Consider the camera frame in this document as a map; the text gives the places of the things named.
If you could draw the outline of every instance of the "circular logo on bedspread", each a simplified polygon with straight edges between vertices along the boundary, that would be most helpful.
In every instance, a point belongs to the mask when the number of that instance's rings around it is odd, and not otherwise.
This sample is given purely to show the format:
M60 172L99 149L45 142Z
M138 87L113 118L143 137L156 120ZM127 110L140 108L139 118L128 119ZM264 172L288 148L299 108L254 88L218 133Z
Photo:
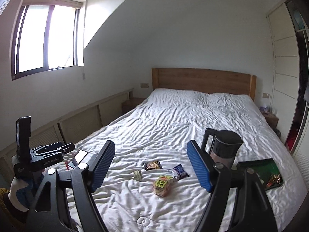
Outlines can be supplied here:
M150 224L150 220L147 217L142 216L137 219L136 223L140 227L147 227Z

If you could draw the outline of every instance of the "nightstand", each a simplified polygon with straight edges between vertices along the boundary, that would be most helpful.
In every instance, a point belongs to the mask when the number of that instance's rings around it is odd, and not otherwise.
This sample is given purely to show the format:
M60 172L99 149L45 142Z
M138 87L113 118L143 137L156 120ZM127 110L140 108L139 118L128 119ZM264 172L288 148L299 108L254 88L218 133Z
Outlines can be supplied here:
M121 104L122 114L125 114L137 107L146 98L131 98Z
M272 113L262 113L268 125L273 129L277 127L278 118Z

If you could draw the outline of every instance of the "smartphone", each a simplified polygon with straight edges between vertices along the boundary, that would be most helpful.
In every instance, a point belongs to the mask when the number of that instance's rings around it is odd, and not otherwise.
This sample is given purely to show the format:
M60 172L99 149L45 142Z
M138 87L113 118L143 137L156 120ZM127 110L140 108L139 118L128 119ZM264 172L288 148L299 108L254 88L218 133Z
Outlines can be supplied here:
M68 166L71 168L77 167L81 160L87 155L87 152L80 150L74 158L68 163Z

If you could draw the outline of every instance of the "electric kettle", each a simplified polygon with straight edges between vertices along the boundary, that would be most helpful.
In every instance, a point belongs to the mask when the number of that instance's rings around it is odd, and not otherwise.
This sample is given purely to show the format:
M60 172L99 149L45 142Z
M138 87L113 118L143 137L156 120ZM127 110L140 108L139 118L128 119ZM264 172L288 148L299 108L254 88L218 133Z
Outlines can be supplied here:
M243 144L241 137L229 130L215 130L206 128L201 149L206 151L209 135L213 136L209 154L214 162L220 162L231 169L236 153Z

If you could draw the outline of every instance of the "bed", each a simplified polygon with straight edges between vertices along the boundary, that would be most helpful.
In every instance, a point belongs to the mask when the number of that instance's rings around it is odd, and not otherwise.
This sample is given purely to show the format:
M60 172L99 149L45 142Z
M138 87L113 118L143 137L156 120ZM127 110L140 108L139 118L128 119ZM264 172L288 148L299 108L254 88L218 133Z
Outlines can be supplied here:
M93 194L109 231L194 230L209 194L200 187L186 144L194 139L201 145L206 127L232 130L242 137L234 166L239 161L274 159L285 183L267 195L281 231L307 191L294 160L253 102L256 77L176 68L153 69L152 75L155 90L144 102L76 144L76 150L89 152L87 162L107 140L115 143L114 160L102 187ZM145 171L143 162L151 160L160 160L163 169ZM152 193L153 181L179 163L190 176L176 182L167 197ZM56 168L65 170L64 163ZM142 170L141 182L133 179L135 170ZM72 218L79 222L72 191L67 194ZM228 228L234 198L231 189L220 231Z

